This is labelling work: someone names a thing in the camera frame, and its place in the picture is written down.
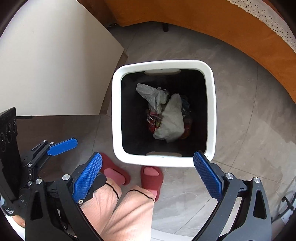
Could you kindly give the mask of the white plastic bag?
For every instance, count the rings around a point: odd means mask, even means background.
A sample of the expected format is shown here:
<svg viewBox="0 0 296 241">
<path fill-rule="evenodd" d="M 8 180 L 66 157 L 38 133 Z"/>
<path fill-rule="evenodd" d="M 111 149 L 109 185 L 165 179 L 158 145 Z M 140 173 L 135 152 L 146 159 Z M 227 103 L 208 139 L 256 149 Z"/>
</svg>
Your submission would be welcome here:
<svg viewBox="0 0 296 241">
<path fill-rule="evenodd" d="M 145 100 L 148 101 L 150 106 L 156 111 L 157 114 L 162 113 L 162 105 L 166 104 L 168 92 L 166 90 L 161 90 L 161 88 L 154 88 L 142 83 L 138 83 L 136 91 Z"/>
</svg>

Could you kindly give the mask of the white paper towel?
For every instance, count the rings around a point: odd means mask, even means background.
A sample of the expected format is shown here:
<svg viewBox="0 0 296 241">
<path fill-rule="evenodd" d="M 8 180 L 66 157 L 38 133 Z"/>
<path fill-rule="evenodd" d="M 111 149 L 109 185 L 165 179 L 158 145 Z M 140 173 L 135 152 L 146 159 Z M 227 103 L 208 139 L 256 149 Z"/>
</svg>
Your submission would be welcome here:
<svg viewBox="0 0 296 241">
<path fill-rule="evenodd" d="M 156 140 L 173 142 L 184 133 L 184 121 L 182 115 L 182 100 L 179 94 L 173 94 L 162 112 L 161 126 L 156 129 L 153 137 Z"/>
</svg>

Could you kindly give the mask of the left red slipper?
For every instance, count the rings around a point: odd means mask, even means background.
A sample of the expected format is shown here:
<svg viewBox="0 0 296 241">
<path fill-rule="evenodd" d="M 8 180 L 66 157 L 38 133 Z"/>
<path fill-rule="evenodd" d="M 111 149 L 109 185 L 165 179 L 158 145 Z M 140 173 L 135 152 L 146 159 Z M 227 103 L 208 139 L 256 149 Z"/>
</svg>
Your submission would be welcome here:
<svg viewBox="0 0 296 241">
<path fill-rule="evenodd" d="M 117 166 L 109 156 L 105 153 L 100 153 L 102 156 L 102 168 L 100 172 L 107 178 L 111 178 L 118 186 L 125 186 L 130 183 L 130 175 L 122 168 Z"/>
</svg>

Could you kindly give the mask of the white trash bin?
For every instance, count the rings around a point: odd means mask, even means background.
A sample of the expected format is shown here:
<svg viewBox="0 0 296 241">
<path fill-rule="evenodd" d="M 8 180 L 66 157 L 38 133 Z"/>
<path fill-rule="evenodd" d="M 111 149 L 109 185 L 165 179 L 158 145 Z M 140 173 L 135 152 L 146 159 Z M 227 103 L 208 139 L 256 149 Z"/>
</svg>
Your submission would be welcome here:
<svg viewBox="0 0 296 241">
<path fill-rule="evenodd" d="M 122 66 L 112 79 L 112 138 L 128 164 L 192 167 L 215 154 L 217 107 L 212 69 L 199 60 Z"/>
</svg>

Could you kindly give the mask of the right red slipper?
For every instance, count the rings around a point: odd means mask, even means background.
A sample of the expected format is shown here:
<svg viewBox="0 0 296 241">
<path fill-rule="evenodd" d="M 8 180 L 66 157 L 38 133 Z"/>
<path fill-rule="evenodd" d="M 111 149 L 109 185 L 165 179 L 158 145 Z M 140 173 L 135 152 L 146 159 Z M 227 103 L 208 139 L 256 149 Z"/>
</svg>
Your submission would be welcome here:
<svg viewBox="0 0 296 241">
<path fill-rule="evenodd" d="M 150 191 L 158 201 L 164 175 L 159 167 L 143 166 L 140 171 L 142 188 Z"/>
</svg>

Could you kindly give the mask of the colourful snack wrapper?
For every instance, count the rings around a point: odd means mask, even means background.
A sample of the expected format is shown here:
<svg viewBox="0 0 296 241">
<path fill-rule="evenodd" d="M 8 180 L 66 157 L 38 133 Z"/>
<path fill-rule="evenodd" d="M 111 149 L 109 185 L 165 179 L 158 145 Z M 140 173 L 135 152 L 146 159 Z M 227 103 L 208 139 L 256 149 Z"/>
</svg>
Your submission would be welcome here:
<svg viewBox="0 0 296 241">
<path fill-rule="evenodd" d="M 147 109 L 147 126 L 151 133 L 161 126 L 162 117 L 154 110 Z"/>
</svg>

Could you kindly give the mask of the white lace bed skirt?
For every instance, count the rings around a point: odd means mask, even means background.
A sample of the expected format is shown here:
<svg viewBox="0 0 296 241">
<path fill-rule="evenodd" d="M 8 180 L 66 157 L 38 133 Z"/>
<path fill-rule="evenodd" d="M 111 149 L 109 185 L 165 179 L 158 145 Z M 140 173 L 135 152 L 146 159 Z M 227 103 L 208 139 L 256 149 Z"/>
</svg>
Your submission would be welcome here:
<svg viewBox="0 0 296 241">
<path fill-rule="evenodd" d="M 295 52 L 295 36 L 285 20 L 270 5 L 258 0 L 230 0 L 229 2 L 265 23 Z"/>
</svg>

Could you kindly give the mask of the white nightstand with drawers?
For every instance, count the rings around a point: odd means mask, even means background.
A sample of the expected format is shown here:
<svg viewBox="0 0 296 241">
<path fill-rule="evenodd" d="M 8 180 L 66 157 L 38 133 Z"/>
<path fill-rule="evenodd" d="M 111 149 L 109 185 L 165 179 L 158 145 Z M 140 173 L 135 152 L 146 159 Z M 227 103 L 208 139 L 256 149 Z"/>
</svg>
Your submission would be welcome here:
<svg viewBox="0 0 296 241">
<path fill-rule="evenodd" d="M 1 110 L 97 115 L 123 51 L 77 1 L 27 1 L 1 36 Z"/>
</svg>

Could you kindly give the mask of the person's left foot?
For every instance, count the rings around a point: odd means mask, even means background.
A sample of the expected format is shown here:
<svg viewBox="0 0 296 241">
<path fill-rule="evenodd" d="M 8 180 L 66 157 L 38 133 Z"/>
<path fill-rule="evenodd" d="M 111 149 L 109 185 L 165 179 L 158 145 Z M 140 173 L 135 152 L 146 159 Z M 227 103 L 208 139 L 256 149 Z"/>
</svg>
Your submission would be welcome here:
<svg viewBox="0 0 296 241">
<path fill-rule="evenodd" d="M 105 185 L 94 192 L 93 198 L 81 205 L 83 213 L 99 235 L 111 218 L 121 195 L 121 186 L 107 178 Z"/>
</svg>

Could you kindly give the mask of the red slipper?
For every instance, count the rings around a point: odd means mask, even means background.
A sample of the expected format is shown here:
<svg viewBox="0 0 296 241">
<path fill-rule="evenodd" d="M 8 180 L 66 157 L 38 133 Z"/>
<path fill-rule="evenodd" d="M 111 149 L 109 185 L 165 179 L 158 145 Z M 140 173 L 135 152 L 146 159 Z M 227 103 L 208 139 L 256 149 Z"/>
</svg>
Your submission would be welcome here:
<svg viewBox="0 0 296 241">
<path fill-rule="evenodd" d="M 164 175 L 159 167 L 143 166 L 140 171 L 142 188 L 150 191 L 158 201 Z"/>
<path fill-rule="evenodd" d="M 118 186 L 125 186 L 130 183 L 130 175 L 122 168 L 117 166 L 109 156 L 105 153 L 100 153 L 102 156 L 102 168 L 100 172 L 107 178 L 111 178 Z"/>
</svg>

